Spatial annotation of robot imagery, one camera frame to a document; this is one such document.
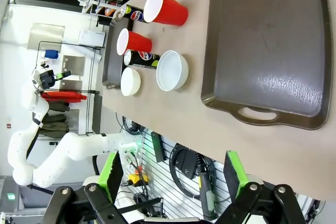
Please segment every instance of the tray handle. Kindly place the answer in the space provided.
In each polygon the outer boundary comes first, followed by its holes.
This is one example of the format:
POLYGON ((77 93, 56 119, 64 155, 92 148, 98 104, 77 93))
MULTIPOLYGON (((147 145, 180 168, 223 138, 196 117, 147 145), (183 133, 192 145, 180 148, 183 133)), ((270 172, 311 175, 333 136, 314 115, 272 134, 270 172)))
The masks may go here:
POLYGON ((256 126, 269 126, 269 125, 274 125, 278 123, 279 118, 280 118, 280 113, 278 111, 273 111, 273 110, 268 110, 268 109, 263 109, 263 108, 257 108, 253 106, 244 106, 241 107, 235 111, 231 111, 231 115, 236 118, 237 120, 247 123, 247 124, 252 124, 256 126), (272 119, 256 119, 256 118, 250 118, 246 115, 243 115, 241 113, 241 110, 244 108, 248 108, 250 110, 256 111, 256 112, 261 112, 261 113, 273 113, 276 116, 272 119))

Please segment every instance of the table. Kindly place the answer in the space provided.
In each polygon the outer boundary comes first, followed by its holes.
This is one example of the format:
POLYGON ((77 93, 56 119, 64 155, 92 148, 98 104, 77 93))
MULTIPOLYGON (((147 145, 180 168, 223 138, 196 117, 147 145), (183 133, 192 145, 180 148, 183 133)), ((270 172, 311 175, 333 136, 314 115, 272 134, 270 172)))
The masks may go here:
MULTIPOLYGON (((143 8, 146 0, 130 0, 143 8)), ((161 91, 155 71, 137 68, 139 92, 123 97, 120 90, 104 90, 103 104, 111 110, 219 162, 225 152, 239 153, 245 170, 273 184, 288 184, 295 192, 316 199, 336 199, 336 83, 330 115, 319 130, 277 125, 247 125, 230 114, 207 108, 200 98, 209 0, 177 0, 189 18, 182 27, 134 23, 133 31, 153 40, 153 53, 176 50, 187 60, 190 75, 177 91, 161 91)), ((336 18, 336 0, 329 0, 336 18)), ((333 23, 336 34, 336 23, 333 23)))

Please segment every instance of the red plastic cup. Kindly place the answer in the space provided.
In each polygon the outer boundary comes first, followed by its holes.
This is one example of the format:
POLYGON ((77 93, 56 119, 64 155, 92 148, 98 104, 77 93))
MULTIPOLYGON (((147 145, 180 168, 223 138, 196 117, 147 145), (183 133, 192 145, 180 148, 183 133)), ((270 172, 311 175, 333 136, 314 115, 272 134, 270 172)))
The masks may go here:
POLYGON ((117 40, 117 53, 123 55, 127 49, 150 52, 152 51, 152 41, 124 28, 119 33, 117 40))
POLYGON ((188 9, 175 0, 147 0, 143 17, 148 23, 182 26, 188 19, 188 9))

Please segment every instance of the black can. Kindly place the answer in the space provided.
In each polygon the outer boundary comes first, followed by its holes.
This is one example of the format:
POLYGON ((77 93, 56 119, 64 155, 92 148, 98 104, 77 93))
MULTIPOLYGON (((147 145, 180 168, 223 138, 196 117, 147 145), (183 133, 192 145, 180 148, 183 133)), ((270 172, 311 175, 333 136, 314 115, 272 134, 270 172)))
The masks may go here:
POLYGON ((136 20, 136 21, 140 21, 140 22, 145 22, 143 18, 143 10, 136 8, 134 6, 130 6, 130 5, 125 5, 121 10, 120 10, 120 14, 122 17, 124 18, 129 18, 131 20, 136 20))
POLYGON ((127 50, 124 54, 124 64, 126 66, 136 66, 140 68, 155 69, 158 66, 160 56, 149 52, 127 50))

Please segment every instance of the slatted metal surface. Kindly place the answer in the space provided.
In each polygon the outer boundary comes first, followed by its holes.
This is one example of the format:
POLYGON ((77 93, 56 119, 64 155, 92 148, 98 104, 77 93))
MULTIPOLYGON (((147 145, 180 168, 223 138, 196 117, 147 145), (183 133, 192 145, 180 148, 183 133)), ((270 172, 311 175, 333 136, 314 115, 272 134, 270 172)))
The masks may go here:
MULTIPOLYGON (((148 185, 150 197, 164 198, 165 213, 170 219, 185 217, 203 218, 201 202, 199 200, 186 197, 175 185, 171 176, 169 170, 169 156, 175 142, 167 139, 166 137, 162 138, 167 160, 156 163, 150 132, 151 131, 146 130, 142 136, 139 136, 144 140, 141 163, 144 174, 148 175, 150 180, 148 185)), ((231 204, 231 200, 229 198, 227 185, 223 175, 223 164, 215 162, 215 167, 217 182, 216 187, 214 188, 214 195, 216 202, 218 202, 215 204, 215 208, 218 215, 220 215, 227 206, 231 204)), ((198 178, 195 177, 193 180, 190 180, 179 170, 176 171, 186 189, 190 190, 194 194, 199 194, 198 178)), ((127 180, 128 176, 133 173, 134 168, 128 166, 125 170, 125 179, 127 180)), ((140 193, 142 191, 141 187, 131 186, 130 189, 133 193, 140 193)), ((298 195, 297 198, 303 213, 306 214, 312 199, 302 195, 298 195)))

